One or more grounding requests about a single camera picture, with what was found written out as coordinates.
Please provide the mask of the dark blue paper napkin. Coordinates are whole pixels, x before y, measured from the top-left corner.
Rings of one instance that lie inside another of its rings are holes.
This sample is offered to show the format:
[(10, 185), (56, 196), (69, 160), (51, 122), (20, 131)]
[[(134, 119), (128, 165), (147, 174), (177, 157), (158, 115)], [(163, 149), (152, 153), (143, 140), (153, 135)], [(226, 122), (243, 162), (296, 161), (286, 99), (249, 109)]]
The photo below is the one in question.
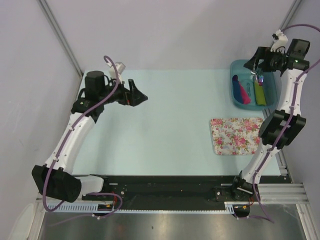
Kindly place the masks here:
[(232, 87), (233, 87), (233, 97), (241, 104), (246, 103), (246, 97), (245, 92), (243, 90), (243, 87), (241, 86), (238, 76), (233, 75), (232, 76)]

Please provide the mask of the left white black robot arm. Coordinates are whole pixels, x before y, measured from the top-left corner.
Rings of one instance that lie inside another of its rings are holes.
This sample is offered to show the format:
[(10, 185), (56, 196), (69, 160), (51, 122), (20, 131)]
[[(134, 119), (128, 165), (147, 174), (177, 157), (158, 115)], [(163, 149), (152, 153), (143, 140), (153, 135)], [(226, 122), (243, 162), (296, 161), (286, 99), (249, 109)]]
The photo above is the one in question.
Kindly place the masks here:
[(148, 100), (129, 79), (128, 88), (117, 82), (115, 74), (99, 70), (84, 77), (84, 88), (72, 105), (68, 125), (50, 157), (43, 165), (35, 165), (31, 175), (39, 193), (44, 197), (73, 203), (78, 197), (93, 193), (98, 199), (110, 196), (111, 188), (97, 175), (72, 175), (76, 158), (86, 136), (97, 123), (106, 104), (118, 103), (136, 107)]

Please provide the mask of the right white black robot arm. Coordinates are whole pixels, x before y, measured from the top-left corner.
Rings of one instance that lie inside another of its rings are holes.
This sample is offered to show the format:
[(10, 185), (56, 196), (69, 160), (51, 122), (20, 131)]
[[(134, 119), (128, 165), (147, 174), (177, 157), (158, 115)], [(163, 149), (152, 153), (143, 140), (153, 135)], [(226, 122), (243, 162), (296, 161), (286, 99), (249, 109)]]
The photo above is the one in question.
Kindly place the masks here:
[(258, 136), (260, 143), (249, 164), (237, 175), (231, 185), (230, 194), (236, 201), (248, 200), (257, 193), (263, 170), (270, 159), (285, 146), (291, 144), (306, 124), (301, 116), (300, 99), (302, 87), (310, 70), (305, 60), (311, 43), (294, 38), (286, 52), (276, 40), (271, 47), (260, 46), (244, 67), (254, 73), (280, 72), (284, 89), (277, 108), (264, 120)]

